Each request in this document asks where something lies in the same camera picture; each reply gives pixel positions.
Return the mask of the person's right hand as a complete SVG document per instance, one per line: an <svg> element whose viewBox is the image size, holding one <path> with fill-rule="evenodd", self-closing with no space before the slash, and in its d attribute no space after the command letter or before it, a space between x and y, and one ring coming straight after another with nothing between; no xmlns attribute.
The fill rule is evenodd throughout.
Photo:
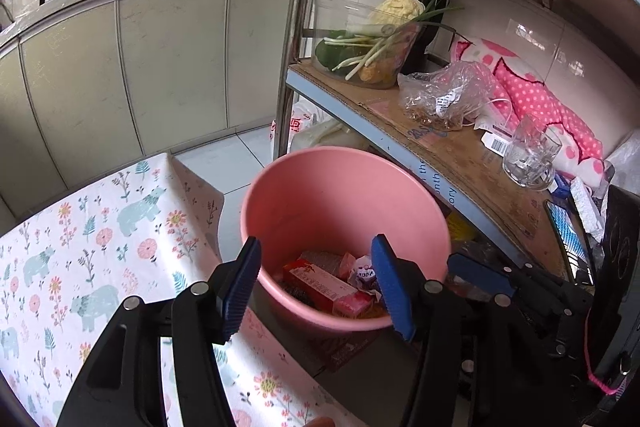
<svg viewBox="0 0 640 427"><path fill-rule="evenodd" d="M308 421L304 427L335 427L334 420L329 417L317 417L312 421Z"/></svg>

